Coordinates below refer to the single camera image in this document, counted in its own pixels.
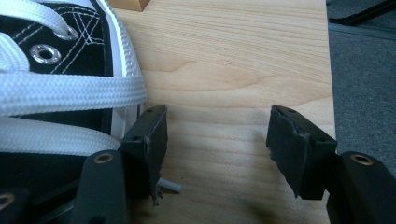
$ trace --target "shoelace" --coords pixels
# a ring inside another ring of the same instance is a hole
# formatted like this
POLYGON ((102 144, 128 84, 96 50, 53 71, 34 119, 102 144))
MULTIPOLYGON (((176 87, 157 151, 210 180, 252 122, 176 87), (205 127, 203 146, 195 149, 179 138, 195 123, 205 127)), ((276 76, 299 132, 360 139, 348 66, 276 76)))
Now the shoelace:
MULTIPOLYGON (((57 12, 29 0, 0 1, 0 15, 40 23, 60 38, 71 35, 57 12)), ((147 99, 141 76, 42 76, 32 73, 22 50, 2 33, 0 92, 0 148, 7 152, 91 155, 104 149, 117 149, 120 145, 117 140, 94 130, 5 116, 125 107, 142 104, 147 99)))

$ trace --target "white shoelace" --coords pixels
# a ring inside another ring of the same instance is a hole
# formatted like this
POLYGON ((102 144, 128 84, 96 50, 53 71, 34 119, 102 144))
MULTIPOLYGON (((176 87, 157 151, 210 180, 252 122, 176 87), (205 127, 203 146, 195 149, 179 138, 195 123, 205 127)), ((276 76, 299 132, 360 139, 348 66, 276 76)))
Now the white shoelace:
MULTIPOLYGON (((64 19, 36 2, 0 1, 0 15, 34 21, 58 35, 68 35, 64 19)), ((119 142, 94 130, 4 116, 125 107, 142 104, 147 99, 141 76, 93 77, 30 72, 22 50, 2 33, 0 92, 1 151, 86 156, 104 149, 117 149, 119 142)))

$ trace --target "gray carpet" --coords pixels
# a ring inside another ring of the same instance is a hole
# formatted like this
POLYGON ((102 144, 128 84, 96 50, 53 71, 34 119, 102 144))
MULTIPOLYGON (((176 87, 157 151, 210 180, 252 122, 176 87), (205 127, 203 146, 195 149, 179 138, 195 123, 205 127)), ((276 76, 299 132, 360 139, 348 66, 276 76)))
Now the gray carpet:
MULTIPOLYGON (((332 0, 328 17, 345 17, 380 2, 332 0)), ((363 27, 396 34, 396 11, 363 27)), ((396 176, 396 40, 337 31, 329 36, 338 151, 372 155, 396 176)))

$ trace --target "wooden table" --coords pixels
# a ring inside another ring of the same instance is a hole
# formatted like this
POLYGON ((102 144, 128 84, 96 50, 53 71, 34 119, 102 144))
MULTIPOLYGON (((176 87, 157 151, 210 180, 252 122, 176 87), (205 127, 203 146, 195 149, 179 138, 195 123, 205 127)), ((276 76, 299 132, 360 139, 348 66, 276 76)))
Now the wooden table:
POLYGON ((183 186, 134 223, 329 223, 325 202, 294 199, 265 147, 270 107, 334 136, 324 0, 151 0, 117 9, 148 87, 168 106, 162 176, 183 186))

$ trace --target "sneaker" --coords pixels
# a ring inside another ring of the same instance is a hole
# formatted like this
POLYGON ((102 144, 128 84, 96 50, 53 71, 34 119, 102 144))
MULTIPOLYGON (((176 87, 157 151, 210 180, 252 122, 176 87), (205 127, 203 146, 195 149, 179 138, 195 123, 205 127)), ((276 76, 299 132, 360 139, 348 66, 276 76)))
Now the sneaker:
POLYGON ((106 0, 0 1, 0 75, 0 189, 43 194, 78 178, 84 156, 117 149, 147 100, 106 0))

